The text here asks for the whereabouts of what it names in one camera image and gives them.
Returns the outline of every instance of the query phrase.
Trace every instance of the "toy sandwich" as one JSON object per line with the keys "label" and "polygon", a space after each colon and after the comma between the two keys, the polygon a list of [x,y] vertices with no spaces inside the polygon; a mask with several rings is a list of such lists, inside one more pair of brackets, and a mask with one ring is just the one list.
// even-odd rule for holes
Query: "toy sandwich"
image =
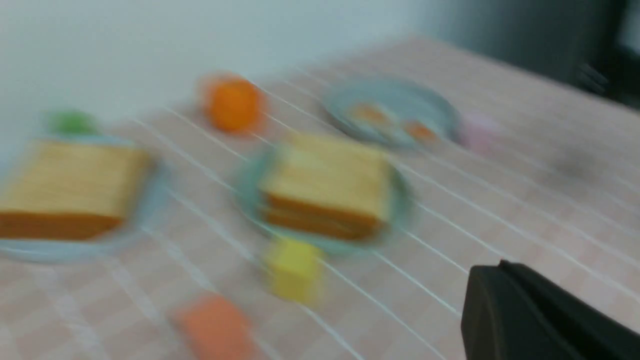
{"label": "toy sandwich", "polygon": [[273,225],[365,240],[388,222],[391,170],[379,147],[292,133],[260,184],[262,215]]}
{"label": "toy sandwich", "polygon": [[152,164],[135,147],[38,142],[0,191],[0,238],[86,240],[115,229]]}

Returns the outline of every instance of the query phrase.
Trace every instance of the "yellow toy block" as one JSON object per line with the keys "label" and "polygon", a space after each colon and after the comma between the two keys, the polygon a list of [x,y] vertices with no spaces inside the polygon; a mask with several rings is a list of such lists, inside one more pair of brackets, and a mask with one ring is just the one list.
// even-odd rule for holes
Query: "yellow toy block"
{"label": "yellow toy block", "polygon": [[321,258],[317,247],[289,238],[277,238],[266,259],[271,291],[286,300],[312,304],[319,292]]}

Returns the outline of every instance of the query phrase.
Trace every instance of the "light blue plate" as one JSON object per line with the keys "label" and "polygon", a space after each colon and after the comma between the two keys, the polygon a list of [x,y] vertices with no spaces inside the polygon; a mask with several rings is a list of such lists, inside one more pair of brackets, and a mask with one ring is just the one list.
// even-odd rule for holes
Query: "light blue plate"
{"label": "light blue plate", "polygon": [[[381,106],[390,115],[391,131],[383,134],[352,119],[351,108],[362,102]],[[436,92],[410,81],[354,79],[331,89],[324,97],[323,105],[338,129],[366,142],[390,147],[422,146],[404,131],[404,125],[410,120],[422,123],[441,138],[456,140],[458,137],[459,116],[455,108]]]}
{"label": "light blue plate", "polygon": [[412,196],[408,182],[397,169],[392,172],[389,225],[370,241],[365,240],[362,243],[342,241],[265,222],[259,211],[265,202],[258,187],[260,180],[273,166],[276,152],[277,145],[268,145],[263,151],[248,159],[236,174],[234,183],[234,196],[240,210],[259,229],[267,233],[269,238],[274,235],[286,236],[311,243],[328,254],[354,254],[392,243],[394,236],[405,226],[411,209]]}
{"label": "light blue plate", "polygon": [[[101,135],[48,137],[73,142],[133,145],[128,140]],[[13,168],[12,165],[11,162],[0,164],[0,176],[3,179],[6,179]],[[0,239],[0,253],[15,259],[40,263],[78,261],[113,254],[141,238],[141,227],[153,229],[163,223],[172,185],[170,179],[168,165],[162,160],[157,161],[142,191],[138,207],[128,223],[97,240],[78,242]]]}

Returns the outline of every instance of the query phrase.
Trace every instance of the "table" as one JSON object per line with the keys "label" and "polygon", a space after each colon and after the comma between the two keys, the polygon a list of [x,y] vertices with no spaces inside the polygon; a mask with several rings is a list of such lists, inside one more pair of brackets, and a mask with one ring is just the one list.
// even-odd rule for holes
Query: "table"
{"label": "table", "polygon": [[[255,266],[266,241],[235,209],[232,174],[290,129],[338,133],[319,97],[343,79],[381,73],[493,117],[501,135],[486,158],[451,143],[398,152],[417,198],[396,244],[327,259],[315,308],[281,301]],[[170,315],[206,290],[252,319],[256,359],[464,359],[469,268],[500,258],[532,266],[640,331],[640,122],[632,110],[421,37],[318,60],[261,86],[269,127],[248,138],[212,131],[194,106],[113,130],[174,166],[173,215],[99,261],[0,261],[3,359],[189,359]]]}

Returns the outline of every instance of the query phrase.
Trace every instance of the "pink toy object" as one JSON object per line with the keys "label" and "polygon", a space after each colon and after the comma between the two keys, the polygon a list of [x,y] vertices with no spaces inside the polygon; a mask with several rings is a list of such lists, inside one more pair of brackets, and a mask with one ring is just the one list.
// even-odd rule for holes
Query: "pink toy object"
{"label": "pink toy object", "polygon": [[478,155],[487,155],[499,133],[499,125],[490,117],[478,113],[461,117],[460,144]]}

